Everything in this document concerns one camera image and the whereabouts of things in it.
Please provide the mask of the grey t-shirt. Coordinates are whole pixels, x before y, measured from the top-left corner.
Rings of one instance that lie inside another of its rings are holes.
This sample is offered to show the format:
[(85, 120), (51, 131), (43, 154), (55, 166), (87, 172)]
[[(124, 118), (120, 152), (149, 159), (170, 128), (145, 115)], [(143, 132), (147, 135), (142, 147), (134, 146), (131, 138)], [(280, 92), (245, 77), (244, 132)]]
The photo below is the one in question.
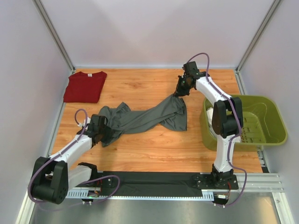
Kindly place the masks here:
[(182, 98), (173, 95), (165, 98), (157, 106), (144, 111), (132, 111), (122, 102), (116, 108), (104, 106), (99, 112), (107, 118), (106, 125), (111, 128), (101, 142), (107, 147), (123, 134), (143, 133), (160, 124), (165, 128), (183, 132), (187, 130), (187, 108)]

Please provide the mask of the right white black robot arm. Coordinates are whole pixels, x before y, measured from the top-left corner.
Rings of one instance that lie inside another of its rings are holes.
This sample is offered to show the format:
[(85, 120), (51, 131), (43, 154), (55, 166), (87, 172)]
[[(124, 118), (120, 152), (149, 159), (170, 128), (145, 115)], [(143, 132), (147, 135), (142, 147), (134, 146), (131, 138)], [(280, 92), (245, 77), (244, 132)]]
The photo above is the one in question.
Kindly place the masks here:
[(242, 101), (239, 97), (233, 98), (226, 94), (208, 73), (200, 72), (195, 61), (185, 63), (183, 70), (184, 74), (178, 77), (173, 95), (186, 96), (190, 94), (190, 89), (194, 88), (213, 105), (212, 128), (217, 135), (216, 159), (212, 165), (212, 172), (199, 181), (219, 189), (234, 178), (231, 160), (236, 138), (242, 132)]

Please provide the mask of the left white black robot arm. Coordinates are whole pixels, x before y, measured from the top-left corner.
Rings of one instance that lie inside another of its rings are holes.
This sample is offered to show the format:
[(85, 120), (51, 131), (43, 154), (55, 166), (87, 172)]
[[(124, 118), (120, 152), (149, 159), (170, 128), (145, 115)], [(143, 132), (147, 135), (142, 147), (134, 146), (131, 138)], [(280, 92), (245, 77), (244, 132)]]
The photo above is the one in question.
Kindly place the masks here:
[(94, 187), (101, 183), (96, 165), (81, 162), (74, 169), (70, 168), (82, 154), (113, 134), (107, 123), (107, 117), (97, 114), (86, 118), (81, 130), (63, 149), (35, 161), (28, 185), (28, 196), (33, 202), (60, 204), (74, 187), (80, 184)]

